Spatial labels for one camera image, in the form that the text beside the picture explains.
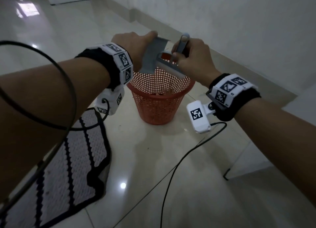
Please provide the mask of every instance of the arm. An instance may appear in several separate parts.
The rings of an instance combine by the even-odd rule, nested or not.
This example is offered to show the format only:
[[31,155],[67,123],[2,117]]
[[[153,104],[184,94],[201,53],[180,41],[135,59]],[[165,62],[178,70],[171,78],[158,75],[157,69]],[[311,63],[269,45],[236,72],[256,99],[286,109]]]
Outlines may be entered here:
[[[130,54],[134,70],[142,66],[148,44],[157,36],[136,33],[117,34],[113,42]],[[110,84],[109,73],[100,63],[89,58],[75,58],[59,65],[70,77],[77,95],[78,119],[93,100]],[[61,74],[46,65],[0,76],[3,90],[20,106],[53,124],[69,126],[72,99]],[[0,99],[0,124],[3,127],[0,148],[0,203],[26,173],[64,135],[64,131],[38,124],[23,116]]]
[[[220,75],[209,47],[199,39],[191,39],[187,48],[188,58],[174,54],[179,68],[208,88]],[[235,119],[259,150],[316,205],[316,175],[312,172],[315,169],[316,127],[262,98],[245,104]]]

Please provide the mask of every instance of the forearm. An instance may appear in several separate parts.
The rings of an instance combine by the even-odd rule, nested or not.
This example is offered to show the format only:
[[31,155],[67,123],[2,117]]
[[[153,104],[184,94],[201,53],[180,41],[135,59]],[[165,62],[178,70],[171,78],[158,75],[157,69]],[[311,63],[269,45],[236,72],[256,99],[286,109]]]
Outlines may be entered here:
[[[59,65],[70,77],[77,95],[76,118],[110,83],[107,70],[89,58],[76,58]],[[53,65],[0,76],[3,90],[35,116],[69,126],[73,101],[62,75]],[[0,99],[3,127],[0,149],[0,202],[23,176],[62,138],[64,131],[30,120]]]
[[255,98],[236,114],[236,121],[262,153],[316,204],[316,127]]

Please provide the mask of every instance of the beige tile baseboard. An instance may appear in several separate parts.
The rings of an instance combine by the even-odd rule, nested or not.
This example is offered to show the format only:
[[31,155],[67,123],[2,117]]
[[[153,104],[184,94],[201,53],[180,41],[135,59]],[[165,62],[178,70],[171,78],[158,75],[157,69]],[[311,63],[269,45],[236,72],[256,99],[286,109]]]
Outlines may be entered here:
[[[147,14],[144,14],[135,8],[128,9],[113,0],[105,1],[108,8],[128,22],[137,21],[151,30],[158,31],[159,36],[169,39],[173,43],[175,43],[181,36],[180,31],[171,28],[170,26],[152,18]],[[239,63],[227,58],[213,49],[210,50],[214,64],[219,71],[224,73],[237,73],[243,78],[256,84],[259,87],[261,96],[267,101],[279,106],[285,106],[287,103],[297,97],[296,94],[275,84],[274,82],[252,71],[251,69],[240,65]]]

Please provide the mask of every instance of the person's right hand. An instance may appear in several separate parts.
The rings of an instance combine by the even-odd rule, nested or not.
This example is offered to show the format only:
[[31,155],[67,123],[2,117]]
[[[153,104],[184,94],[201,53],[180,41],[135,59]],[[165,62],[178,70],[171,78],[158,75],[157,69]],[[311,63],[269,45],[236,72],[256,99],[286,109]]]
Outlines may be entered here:
[[221,75],[214,66],[209,46],[200,39],[190,38],[184,50],[185,54],[188,53],[186,58],[184,54],[175,53],[178,44],[179,42],[176,42],[173,46],[172,56],[178,60],[179,69],[208,88],[212,81]]

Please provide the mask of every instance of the black and white square marker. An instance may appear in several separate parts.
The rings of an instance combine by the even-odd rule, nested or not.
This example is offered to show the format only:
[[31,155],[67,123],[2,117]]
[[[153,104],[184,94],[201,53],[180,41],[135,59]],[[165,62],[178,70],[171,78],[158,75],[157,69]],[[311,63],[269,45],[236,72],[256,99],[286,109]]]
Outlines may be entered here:
[[226,91],[226,92],[231,92],[237,85],[231,81],[227,81],[225,82],[220,88],[223,90],[223,91]]
[[219,90],[216,92],[215,99],[223,104],[225,103],[226,97],[227,97],[227,95],[225,93],[223,93]]
[[106,46],[112,50],[114,50],[115,52],[119,52],[119,51],[122,51],[121,48],[117,47],[116,45],[113,45],[113,44],[106,44]]
[[116,102],[118,103],[118,105],[121,103],[122,100],[122,95],[120,94],[116,100]]
[[131,68],[127,68],[125,71],[125,81],[128,81],[131,78]]
[[200,108],[190,111],[193,120],[203,117]]
[[130,65],[130,63],[128,62],[128,59],[126,57],[126,55],[124,53],[119,54],[118,57],[120,58],[121,62],[123,63],[124,67],[127,67]]
[[107,112],[107,110],[106,110],[106,109],[103,109],[103,108],[97,107],[97,109],[99,110],[100,113],[106,114],[106,112]]
[[233,79],[231,79],[232,82],[235,82],[237,85],[243,85],[246,84],[247,81],[245,81],[244,79],[240,78],[240,77],[235,77]]

